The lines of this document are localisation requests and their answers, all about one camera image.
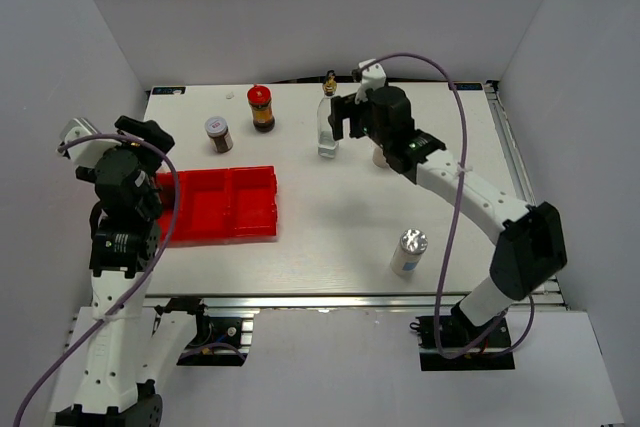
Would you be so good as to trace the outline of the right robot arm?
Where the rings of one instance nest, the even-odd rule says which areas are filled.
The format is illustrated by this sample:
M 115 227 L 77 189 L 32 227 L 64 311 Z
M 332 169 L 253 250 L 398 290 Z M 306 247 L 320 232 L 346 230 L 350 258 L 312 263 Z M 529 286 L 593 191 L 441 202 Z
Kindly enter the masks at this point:
M 463 169 L 441 140 L 416 128 L 402 89 L 383 86 L 368 90 L 364 99 L 337 97 L 328 122 L 337 140 L 371 139 L 393 171 L 450 203 L 494 245 L 487 278 L 452 311 L 451 331 L 459 343 L 477 344 L 494 317 L 566 266 L 559 211 L 548 202 L 533 206 L 511 197 Z

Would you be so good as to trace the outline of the clear glass oil bottle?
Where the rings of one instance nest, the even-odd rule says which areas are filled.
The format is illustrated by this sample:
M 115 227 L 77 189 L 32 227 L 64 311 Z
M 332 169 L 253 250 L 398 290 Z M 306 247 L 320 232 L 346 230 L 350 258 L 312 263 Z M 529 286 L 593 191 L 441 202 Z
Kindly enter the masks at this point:
M 331 114 L 331 100 L 337 90 L 336 75 L 333 70 L 326 73 L 322 83 L 323 98 L 317 108 L 317 153 L 320 157 L 334 159 L 339 142 L 333 138 L 332 127 L 329 123 Z

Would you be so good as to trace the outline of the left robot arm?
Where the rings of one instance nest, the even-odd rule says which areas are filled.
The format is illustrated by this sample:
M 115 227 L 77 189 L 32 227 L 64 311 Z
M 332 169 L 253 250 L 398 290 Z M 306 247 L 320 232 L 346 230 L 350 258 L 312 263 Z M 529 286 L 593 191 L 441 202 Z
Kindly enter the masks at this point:
M 199 346 L 211 321 L 198 304 L 162 308 L 162 321 L 145 350 L 140 321 L 151 274 L 171 239 L 156 174 L 170 163 L 173 138 L 154 121 L 121 116 L 113 134 L 85 118 L 72 119 L 59 150 L 77 179 L 93 185 L 98 201 L 90 216 L 93 326 L 79 339 L 88 346 L 80 385 L 57 426 L 157 426 L 161 388 L 186 344 Z

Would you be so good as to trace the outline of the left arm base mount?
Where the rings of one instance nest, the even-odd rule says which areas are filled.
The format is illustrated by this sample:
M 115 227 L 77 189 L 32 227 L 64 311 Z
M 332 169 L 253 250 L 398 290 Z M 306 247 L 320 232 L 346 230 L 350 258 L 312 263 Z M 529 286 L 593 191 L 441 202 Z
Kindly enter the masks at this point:
M 248 356 L 253 334 L 253 313 L 207 310 L 201 327 L 187 345 L 186 352 L 198 349 L 196 354 L 178 360 L 178 366 L 189 367 L 241 367 Z

